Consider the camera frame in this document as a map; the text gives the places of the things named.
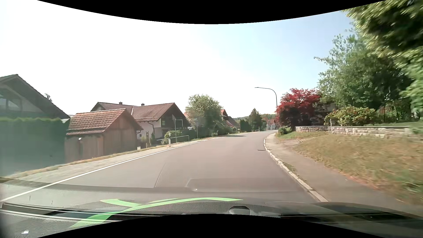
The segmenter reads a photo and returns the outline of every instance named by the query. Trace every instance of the wooden shed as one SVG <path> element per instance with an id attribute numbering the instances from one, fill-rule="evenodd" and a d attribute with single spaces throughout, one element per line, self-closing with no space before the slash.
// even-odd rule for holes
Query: wooden shed
<path id="1" fill-rule="evenodd" d="M 77 113 L 65 139 L 67 163 L 137 149 L 142 127 L 124 108 Z"/>

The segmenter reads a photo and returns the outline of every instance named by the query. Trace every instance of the sky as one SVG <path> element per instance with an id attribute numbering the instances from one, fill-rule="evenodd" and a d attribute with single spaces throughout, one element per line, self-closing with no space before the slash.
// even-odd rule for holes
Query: sky
<path id="1" fill-rule="evenodd" d="M 274 113 L 312 89 L 342 12 L 272 22 L 195 25 L 108 16 L 36 0 L 0 0 L 0 76 L 19 74 L 73 115 L 97 102 L 145 105 L 208 94 L 231 117 Z M 256 89 L 254 87 L 272 88 Z"/>

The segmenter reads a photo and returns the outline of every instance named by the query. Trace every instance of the asphalt road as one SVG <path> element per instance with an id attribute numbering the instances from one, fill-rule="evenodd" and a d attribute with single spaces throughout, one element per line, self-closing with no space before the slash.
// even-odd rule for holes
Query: asphalt road
<path id="1" fill-rule="evenodd" d="M 274 131 L 226 136 L 157 153 L 7 200 L 53 207 L 102 199 L 258 198 L 316 202 L 265 150 Z"/>

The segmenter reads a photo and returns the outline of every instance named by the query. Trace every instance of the downspout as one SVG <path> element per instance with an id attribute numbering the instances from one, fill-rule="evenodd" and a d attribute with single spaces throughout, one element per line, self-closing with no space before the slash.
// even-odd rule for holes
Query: downspout
<path id="1" fill-rule="evenodd" d="M 156 133 L 154 132 L 154 125 L 151 124 L 150 122 L 147 122 L 147 123 L 150 124 L 153 127 L 153 134 L 154 134 L 154 136 L 156 136 Z"/>

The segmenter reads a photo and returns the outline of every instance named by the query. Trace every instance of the railing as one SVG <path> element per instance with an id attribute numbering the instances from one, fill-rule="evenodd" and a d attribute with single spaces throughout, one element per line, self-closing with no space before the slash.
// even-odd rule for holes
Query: railing
<path id="1" fill-rule="evenodd" d="M 160 139 L 160 140 L 156 140 L 156 141 L 168 140 L 168 144 L 170 146 L 171 139 L 176 138 L 176 143 L 178 143 L 178 138 L 180 138 L 180 137 L 185 137 L 185 136 L 170 137 L 170 138 Z"/>

